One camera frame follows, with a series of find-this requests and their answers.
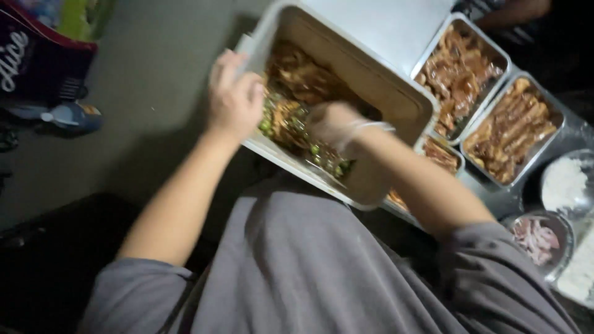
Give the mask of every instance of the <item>plastic bottle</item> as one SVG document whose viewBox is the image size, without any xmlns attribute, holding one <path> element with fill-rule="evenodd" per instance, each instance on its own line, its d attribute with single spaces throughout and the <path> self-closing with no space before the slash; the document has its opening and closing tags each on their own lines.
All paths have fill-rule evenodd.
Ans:
<svg viewBox="0 0 594 334">
<path fill-rule="evenodd" d="M 96 131 L 103 125 L 103 117 L 97 108 L 74 102 L 61 104 L 49 112 L 42 113 L 41 119 L 76 133 Z"/>
</svg>

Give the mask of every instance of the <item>gray shirt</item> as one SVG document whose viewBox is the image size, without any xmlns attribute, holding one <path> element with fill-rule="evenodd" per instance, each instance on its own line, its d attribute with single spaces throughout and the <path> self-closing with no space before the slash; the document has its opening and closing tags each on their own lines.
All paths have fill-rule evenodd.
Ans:
<svg viewBox="0 0 594 334">
<path fill-rule="evenodd" d="M 199 280 L 120 259 L 99 274 L 81 333 L 578 333 L 497 223 L 442 245 L 428 286 L 343 204 L 268 180 L 229 218 Z"/>
</svg>

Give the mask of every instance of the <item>flour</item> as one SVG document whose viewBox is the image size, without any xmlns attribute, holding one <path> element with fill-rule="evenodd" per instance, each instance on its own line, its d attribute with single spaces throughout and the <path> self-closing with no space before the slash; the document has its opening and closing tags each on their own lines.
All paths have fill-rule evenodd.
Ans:
<svg viewBox="0 0 594 334">
<path fill-rule="evenodd" d="M 542 187 L 542 202 L 546 210 L 573 210 L 577 199 L 586 189 L 588 177 L 582 172 L 585 163 L 578 159 L 561 158 L 553 163 Z"/>
</svg>

